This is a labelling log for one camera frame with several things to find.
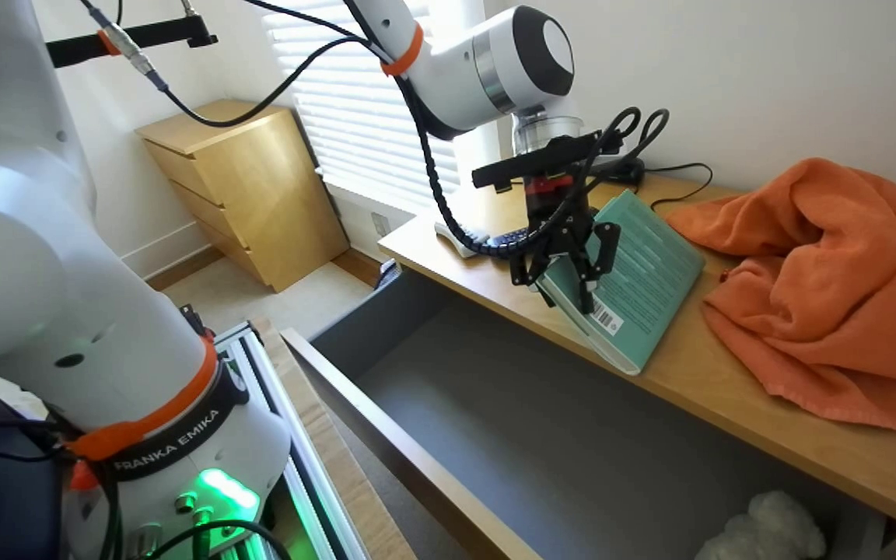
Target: window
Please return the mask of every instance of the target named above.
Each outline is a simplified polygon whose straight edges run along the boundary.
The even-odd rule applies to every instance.
[[[417,21],[431,39],[431,0],[406,0]],[[360,32],[343,0],[287,0],[288,11],[311,14],[343,30]],[[271,44],[284,69],[296,69],[311,50],[335,36],[298,18],[265,15]],[[377,199],[406,214],[431,210],[428,177],[417,144],[417,128],[393,78],[357,44],[320,56],[296,86],[296,110],[318,173],[335,191]],[[463,181],[452,144],[431,139],[445,194]]]

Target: book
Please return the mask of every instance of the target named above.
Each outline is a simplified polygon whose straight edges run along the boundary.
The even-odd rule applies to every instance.
[[[539,289],[584,333],[604,360],[638,376],[692,289],[703,259],[633,194],[609,199],[595,222],[620,223],[622,233],[611,271],[592,284],[592,316],[574,304],[577,279],[570,257],[553,257],[539,277]],[[584,246],[592,259],[596,259],[596,246],[596,238],[592,238]]]

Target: wooden cabinet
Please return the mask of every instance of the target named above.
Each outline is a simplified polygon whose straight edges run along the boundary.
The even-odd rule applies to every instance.
[[[200,112],[230,118],[248,105],[225,100]],[[235,128],[175,115],[140,137],[203,233],[266,289],[287,289],[349,246],[293,110],[273,105]]]

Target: orange towel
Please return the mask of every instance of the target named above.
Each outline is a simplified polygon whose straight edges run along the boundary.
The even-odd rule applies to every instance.
[[[703,317],[768,396],[896,430],[896,185],[808,159],[668,223],[743,259]]]

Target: white wall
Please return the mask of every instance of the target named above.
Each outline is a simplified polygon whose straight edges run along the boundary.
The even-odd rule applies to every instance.
[[[76,0],[37,0],[33,7],[46,40],[92,32]],[[219,98],[265,98],[281,80],[281,69],[259,30],[259,14],[242,0],[192,0],[192,11],[219,39],[217,47],[190,50],[175,44],[148,50],[151,66],[178,98],[190,105]],[[128,0],[124,24],[178,15],[178,0]],[[59,69],[59,86],[96,185],[102,239],[143,277],[208,246],[135,139],[135,128],[178,110],[124,59]]]
[[[281,80],[259,14],[242,0],[197,0],[219,47],[148,50],[190,102],[261,98]],[[534,0],[573,36],[574,102],[592,128],[622,105],[671,110],[654,162],[706,159],[718,185],[756,187],[802,155],[829,155],[896,181],[896,3],[815,0]],[[128,21],[178,15],[178,0],[128,0]],[[37,0],[48,39],[91,32],[72,0]],[[175,115],[121,59],[59,72],[100,191],[100,232],[151,273],[205,246],[135,128]],[[349,233],[374,210],[339,204]]]
[[[802,155],[896,181],[896,3],[534,0],[574,44],[592,128],[671,112],[654,162],[706,159],[753,187]]]

